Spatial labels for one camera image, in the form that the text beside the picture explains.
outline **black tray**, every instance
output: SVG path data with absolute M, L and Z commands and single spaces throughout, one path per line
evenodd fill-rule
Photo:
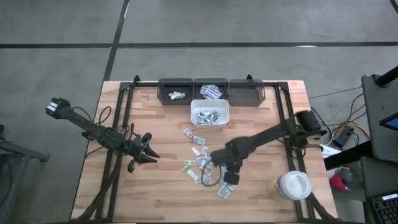
M 200 88 L 203 85 L 216 85 L 220 89 L 222 95 L 220 99 L 228 99 L 228 80 L 226 78 L 196 78 L 193 81 L 193 98 L 196 100 L 204 100 L 200 94 Z
M 231 106 L 259 106 L 266 99 L 261 80 L 230 80 L 228 94 Z
M 185 93 L 182 99 L 171 100 L 169 93 Z M 163 105 L 190 105 L 193 100 L 193 80 L 191 78 L 161 78 L 157 87 L 157 98 Z

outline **plastic container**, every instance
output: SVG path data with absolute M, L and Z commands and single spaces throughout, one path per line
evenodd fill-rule
M 261 80 L 229 81 L 228 101 L 231 106 L 259 106 L 266 99 Z
M 291 171 L 271 181 L 269 190 L 275 200 L 301 200 L 310 195 L 312 186 L 306 173 Z
M 169 93 L 185 93 L 182 99 L 171 100 Z M 189 105 L 193 100 L 193 80 L 191 78 L 161 78 L 157 87 L 157 98 L 163 105 Z
M 193 118 L 203 110 L 221 114 L 217 124 L 195 124 Z M 223 128 L 229 122 L 229 104 L 226 100 L 193 100 L 191 102 L 191 122 L 195 128 Z
M 193 99 L 204 100 L 202 94 L 200 94 L 200 88 L 203 85 L 216 85 L 220 89 L 222 95 L 220 99 L 228 99 L 228 80 L 225 78 L 196 78 L 193 81 Z

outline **gray concrete floor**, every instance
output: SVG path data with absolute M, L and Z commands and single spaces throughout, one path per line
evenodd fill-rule
M 111 43 L 123 0 L 0 0 L 0 44 Z M 131 0 L 121 42 L 358 42 L 398 40 L 385 0 Z M 395 67 L 398 47 L 119 49 L 111 80 L 163 77 L 305 80 L 309 96 L 360 86 Z M 94 115 L 109 49 L 0 49 L 0 123 L 6 137 L 51 154 L 32 162 L 13 223 L 68 220 L 87 141 L 44 113 L 51 97 Z M 343 121 L 361 90 L 310 100 L 329 123 Z M 359 100 L 356 107 L 363 104 Z M 366 117 L 358 123 L 367 127 Z M 362 204 L 335 194 L 339 217 L 363 221 Z

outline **table leg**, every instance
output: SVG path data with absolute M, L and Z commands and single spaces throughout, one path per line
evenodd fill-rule
M 364 142 L 351 149 L 329 156 L 323 161 L 325 162 L 326 170 L 330 170 L 350 162 L 358 161 L 363 156 L 373 157 L 371 141 Z

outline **black metal frame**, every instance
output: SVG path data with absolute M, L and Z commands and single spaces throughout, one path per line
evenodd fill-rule
M 119 114 L 120 114 L 121 104 L 122 104 L 122 100 L 123 100 L 123 93 L 127 89 L 129 90 L 129 93 L 127 96 L 126 110 L 124 112 L 124 119 L 123 119 L 122 127 L 127 126 L 127 123 L 128 123 L 128 117 L 129 117 L 128 115 L 129 115 L 129 110 L 130 110 L 131 102 L 132 102 L 133 88 L 135 86 L 140 86 L 140 87 L 158 86 L 157 82 L 140 82 L 139 80 L 140 80 L 139 77 L 136 76 L 134 78 L 134 81 L 131 83 L 130 82 L 120 83 L 118 101 L 116 103 L 115 115 L 114 115 L 114 119 L 113 119 L 113 128 L 114 129 L 116 129 L 118 127 Z M 278 107 L 278 111 L 279 111 L 280 121 L 282 122 L 283 120 L 285 120 L 284 107 L 282 104 L 282 97 L 280 94 L 281 91 L 283 91 L 284 95 L 285 95 L 289 117 L 292 117 L 294 114 L 293 114 L 292 101 L 290 99 L 288 83 L 287 82 L 265 82 L 264 87 L 272 87 L 275 90 L 275 96 L 276 96 L 276 102 L 277 102 L 277 107 Z M 297 170 L 294 167 L 294 161 L 293 161 L 294 157 L 292 155 L 292 153 L 293 153 L 292 147 L 287 143 L 285 143 L 284 145 L 285 145 L 289 170 L 290 171 Z M 296 151 L 296 152 L 297 152 L 296 156 L 297 156 L 297 160 L 298 160 L 298 168 L 300 171 L 305 172 L 305 164 L 304 164 L 302 152 L 301 151 Z M 106 183 L 107 182 L 109 183 L 108 180 L 110 179 L 109 170 L 111 168 L 112 157 L 113 157 L 112 151 L 108 151 L 108 153 L 106 155 L 105 165 L 104 165 L 103 178 L 101 181 L 101 191 L 103 191 L 104 194 L 106 193 L 107 189 L 109 188 L 109 186 L 106 185 Z M 90 223 L 93 221 L 96 221 L 96 222 L 112 222 L 113 221 L 113 214 L 114 214 L 114 207 L 115 207 L 115 203 L 116 203 L 116 196 L 117 196 L 117 190 L 118 190 L 119 173 L 120 173 L 120 169 L 121 169 L 122 157 L 123 157 L 123 154 L 119 153 L 116 158 L 116 163 L 114 165 L 114 169 L 112 171 L 112 174 L 114 174 L 114 175 L 111 176 L 113 178 L 112 190 L 111 190 L 111 196 L 110 196 L 110 200 L 109 200 L 109 209 L 108 209 L 106 218 L 102 217 L 103 202 L 104 202 L 104 200 L 102 198 L 101 203 L 96 208 L 95 219 L 94 220 L 84 220 L 81 223 Z M 314 208 L 311 205 L 309 199 L 306 199 L 305 202 L 307 204 L 309 219 L 316 220 Z M 299 222 L 301 220 L 307 220 L 306 218 L 304 218 L 301 202 L 295 201 L 294 206 L 295 206 L 295 212 L 297 214 L 297 220 Z
M 0 224 L 5 224 L 9 221 L 9 217 L 11 215 L 12 209 L 14 208 L 30 159 L 38 159 L 40 162 L 47 162 L 49 160 L 50 154 L 42 154 L 41 152 L 18 146 L 4 139 L 0 139 L 0 151 L 6 151 L 5 154 L 1 154 L 1 156 L 6 156 L 6 159 L 10 159 L 9 157 L 16 157 L 21 159 L 21 164 L 16 171 L 16 178 L 12 180 L 12 183 L 9 183 L 12 185 L 9 195 L 4 201 L 4 209 L 1 210 L 2 214 L 0 216 Z

